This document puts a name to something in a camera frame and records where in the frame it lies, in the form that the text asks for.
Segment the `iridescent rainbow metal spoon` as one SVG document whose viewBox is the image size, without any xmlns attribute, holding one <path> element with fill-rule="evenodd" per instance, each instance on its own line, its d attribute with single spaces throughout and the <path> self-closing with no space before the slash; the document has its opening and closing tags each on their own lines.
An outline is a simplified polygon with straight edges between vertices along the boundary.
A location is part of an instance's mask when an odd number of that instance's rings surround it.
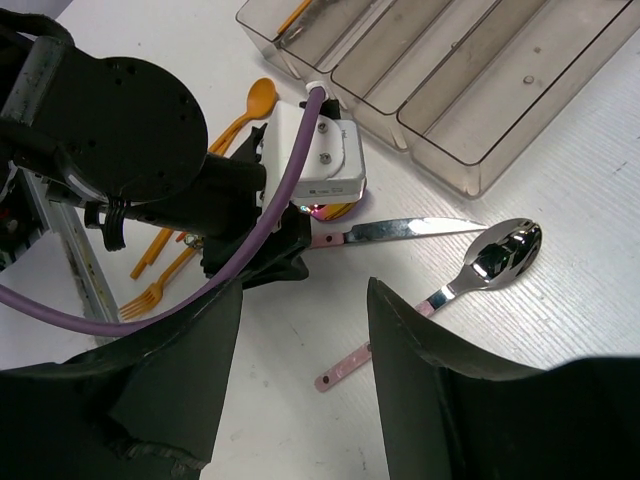
<svg viewBox="0 0 640 480">
<path fill-rule="evenodd" d="M 317 221 L 329 222 L 345 216 L 347 213 L 352 211 L 363 199 L 364 197 L 361 197 L 359 200 L 350 203 L 327 205 L 314 204 L 311 206 L 299 206 L 298 210 L 301 213 L 311 216 Z M 185 246 L 194 250 L 201 250 L 204 245 L 204 240 L 201 236 L 186 232 L 180 233 L 176 238 L 176 242 L 183 243 Z"/>
</svg>

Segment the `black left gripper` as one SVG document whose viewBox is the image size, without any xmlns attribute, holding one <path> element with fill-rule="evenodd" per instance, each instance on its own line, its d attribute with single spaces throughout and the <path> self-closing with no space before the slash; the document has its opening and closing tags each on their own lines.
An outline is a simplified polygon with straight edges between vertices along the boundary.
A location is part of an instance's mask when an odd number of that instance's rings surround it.
<svg viewBox="0 0 640 480">
<path fill-rule="evenodd" d="M 229 157 L 210 154 L 199 176 L 179 194 L 129 207 L 124 217 L 204 238 L 201 266 L 212 278 L 242 245 L 262 214 L 257 188 L 266 179 L 257 152 L 266 125 L 254 127 Z M 245 289 L 278 281 L 301 281 L 309 269 L 301 254 L 310 246 L 310 218 L 290 205 L 240 273 Z"/>
</svg>

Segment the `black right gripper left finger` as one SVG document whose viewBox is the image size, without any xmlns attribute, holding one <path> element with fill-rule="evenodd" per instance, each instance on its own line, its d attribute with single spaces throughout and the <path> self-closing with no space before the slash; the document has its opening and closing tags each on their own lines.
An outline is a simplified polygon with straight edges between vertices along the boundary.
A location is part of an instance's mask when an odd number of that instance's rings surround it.
<svg viewBox="0 0 640 480">
<path fill-rule="evenodd" d="M 211 462 L 243 291 L 61 363 L 1 374 L 5 479 L 196 479 Z"/>
</svg>

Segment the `orange plastic knife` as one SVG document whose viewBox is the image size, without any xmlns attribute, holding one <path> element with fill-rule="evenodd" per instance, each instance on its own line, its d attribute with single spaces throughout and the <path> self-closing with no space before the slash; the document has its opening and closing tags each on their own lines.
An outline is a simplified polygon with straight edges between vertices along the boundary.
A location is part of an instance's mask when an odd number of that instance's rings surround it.
<svg viewBox="0 0 640 480">
<path fill-rule="evenodd" d="M 292 25 L 293 23 L 302 15 L 302 13 L 309 7 L 311 4 L 311 0 L 303 0 L 289 16 L 284 20 L 284 22 L 277 29 L 277 35 L 283 35 Z"/>
</svg>

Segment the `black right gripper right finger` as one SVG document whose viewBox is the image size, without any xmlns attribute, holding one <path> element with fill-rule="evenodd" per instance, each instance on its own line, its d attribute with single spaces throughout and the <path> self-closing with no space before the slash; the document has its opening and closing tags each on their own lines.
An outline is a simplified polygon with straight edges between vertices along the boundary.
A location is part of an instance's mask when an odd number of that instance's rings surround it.
<svg viewBox="0 0 640 480">
<path fill-rule="evenodd" d="M 539 370 L 423 317 L 378 279 L 369 336 L 393 479 L 635 479 L 639 361 Z"/>
</svg>

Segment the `pink-handled metal spoon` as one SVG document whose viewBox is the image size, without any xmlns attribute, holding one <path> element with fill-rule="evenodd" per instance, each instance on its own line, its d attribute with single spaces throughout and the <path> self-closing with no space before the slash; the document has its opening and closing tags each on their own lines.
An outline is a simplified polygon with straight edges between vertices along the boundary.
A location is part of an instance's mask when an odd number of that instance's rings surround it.
<svg viewBox="0 0 640 480">
<path fill-rule="evenodd" d="M 429 317 L 464 293 L 498 290 L 511 285 L 532 265 L 542 244 L 540 225 L 527 218 L 513 218 L 476 232 L 459 274 L 416 306 Z"/>
</svg>

